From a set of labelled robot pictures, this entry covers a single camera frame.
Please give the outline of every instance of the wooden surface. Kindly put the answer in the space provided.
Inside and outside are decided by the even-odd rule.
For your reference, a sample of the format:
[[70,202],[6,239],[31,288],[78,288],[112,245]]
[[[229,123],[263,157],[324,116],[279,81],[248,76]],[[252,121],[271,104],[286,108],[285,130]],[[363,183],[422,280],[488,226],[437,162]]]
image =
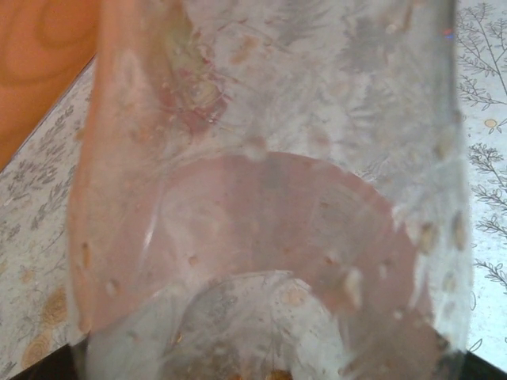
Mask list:
[[0,2],[0,169],[93,56],[99,2]]

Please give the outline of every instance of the floral tablecloth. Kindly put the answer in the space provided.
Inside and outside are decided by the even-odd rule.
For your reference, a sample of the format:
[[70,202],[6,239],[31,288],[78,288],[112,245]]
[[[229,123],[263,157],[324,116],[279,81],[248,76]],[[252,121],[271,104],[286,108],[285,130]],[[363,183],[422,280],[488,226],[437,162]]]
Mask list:
[[[475,227],[468,348],[507,371],[507,2],[461,0],[455,38]],[[67,342],[65,210],[92,81],[90,65],[0,173],[0,380]]]

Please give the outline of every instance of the patterned tablecloth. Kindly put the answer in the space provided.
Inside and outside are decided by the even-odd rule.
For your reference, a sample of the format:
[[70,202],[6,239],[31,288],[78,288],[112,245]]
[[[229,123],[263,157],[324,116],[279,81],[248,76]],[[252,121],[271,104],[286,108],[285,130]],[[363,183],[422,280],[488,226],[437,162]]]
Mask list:
[[[507,2],[461,0],[457,26],[475,227],[468,348],[507,371]],[[65,210],[92,81],[93,65],[0,173],[0,380],[67,342]]]

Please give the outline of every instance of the dark base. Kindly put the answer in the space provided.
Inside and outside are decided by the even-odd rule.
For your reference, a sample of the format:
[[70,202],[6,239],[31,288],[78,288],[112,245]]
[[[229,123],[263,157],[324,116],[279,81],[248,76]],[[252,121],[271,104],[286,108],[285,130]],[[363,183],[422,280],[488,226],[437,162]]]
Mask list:
[[[78,380],[71,347],[66,345],[11,380]],[[507,380],[507,374],[468,352],[459,380]]]

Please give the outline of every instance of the dirty plastic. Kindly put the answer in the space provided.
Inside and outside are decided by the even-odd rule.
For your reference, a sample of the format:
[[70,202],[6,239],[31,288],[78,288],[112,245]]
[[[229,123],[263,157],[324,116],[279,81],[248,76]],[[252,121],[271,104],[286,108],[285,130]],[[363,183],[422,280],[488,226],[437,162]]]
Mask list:
[[108,0],[69,206],[83,379],[453,379],[451,0]]

